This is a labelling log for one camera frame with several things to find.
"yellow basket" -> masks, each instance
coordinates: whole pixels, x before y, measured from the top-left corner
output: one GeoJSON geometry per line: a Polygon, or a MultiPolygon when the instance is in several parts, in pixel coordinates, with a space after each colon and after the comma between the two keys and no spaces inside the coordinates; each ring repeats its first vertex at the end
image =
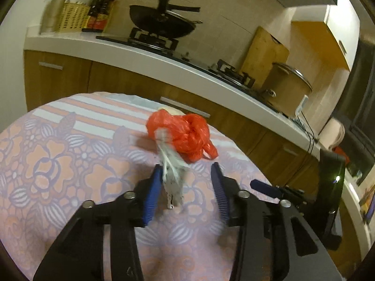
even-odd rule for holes
{"type": "Polygon", "coordinates": [[[65,3],[57,32],[80,32],[89,10],[90,7],[84,4],[65,3]]]}

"red plastic bag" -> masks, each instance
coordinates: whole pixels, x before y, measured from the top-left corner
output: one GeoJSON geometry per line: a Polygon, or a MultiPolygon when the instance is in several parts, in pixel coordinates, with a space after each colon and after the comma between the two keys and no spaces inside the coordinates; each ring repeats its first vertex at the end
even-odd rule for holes
{"type": "Polygon", "coordinates": [[[186,154],[191,162],[200,160],[203,157],[203,151],[211,159],[218,156],[218,151],[210,141],[207,122],[200,115],[170,115],[166,110],[161,109],[151,114],[146,127],[152,139],[155,139],[155,131],[158,128],[167,128],[176,151],[186,154]]]}

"screw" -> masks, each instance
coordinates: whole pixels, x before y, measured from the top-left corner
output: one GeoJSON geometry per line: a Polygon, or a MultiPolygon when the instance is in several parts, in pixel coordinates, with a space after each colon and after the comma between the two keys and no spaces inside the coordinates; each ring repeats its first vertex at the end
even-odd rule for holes
{"type": "Polygon", "coordinates": [[[93,207],[94,205],[95,205],[94,201],[87,200],[83,202],[82,207],[88,209],[88,208],[93,207]]]}
{"type": "Polygon", "coordinates": [[[285,207],[285,208],[289,208],[290,206],[292,206],[292,203],[288,200],[281,200],[280,205],[285,207]]]}
{"type": "Polygon", "coordinates": [[[135,192],[134,191],[126,191],[124,193],[124,198],[127,200],[135,199],[135,192]]]}
{"type": "Polygon", "coordinates": [[[237,195],[243,199],[246,199],[250,196],[250,192],[247,190],[240,190],[237,195]]]}

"black frying pan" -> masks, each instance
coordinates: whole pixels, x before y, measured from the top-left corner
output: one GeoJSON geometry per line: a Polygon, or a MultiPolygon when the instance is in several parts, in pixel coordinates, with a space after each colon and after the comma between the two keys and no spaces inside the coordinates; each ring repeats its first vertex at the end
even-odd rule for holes
{"type": "Polygon", "coordinates": [[[200,11],[200,7],[185,7],[168,4],[169,0],[159,0],[157,8],[130,5],[130,18],[140,29],[168,39],[183,37],[191,33],[197,23],[190,21],[171,10],[200,11]]]}

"round table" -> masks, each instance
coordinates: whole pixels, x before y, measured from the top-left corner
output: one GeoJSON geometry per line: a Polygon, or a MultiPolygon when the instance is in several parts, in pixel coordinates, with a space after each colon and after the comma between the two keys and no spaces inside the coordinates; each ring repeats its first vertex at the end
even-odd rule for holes
{"type": "MultiPolygon", "coordinates": [[[[160,163],[145,127],[154,109],[133,102],[78,94],[27,113],[0,134],[0,240],[28,279],[83,201],[110,202],[160,163]]],[[[258,168],[233,141],[213,127],[210,132],[224,175],[274,202],[250,188],[252,179],[267,182],[258,168]]],[[[220,221],[212,163],[190,165],[183,206],[168,210],[160,202],[150,224],[136,228],[145,280],[229,279],[238,229],[220,221]]]]}

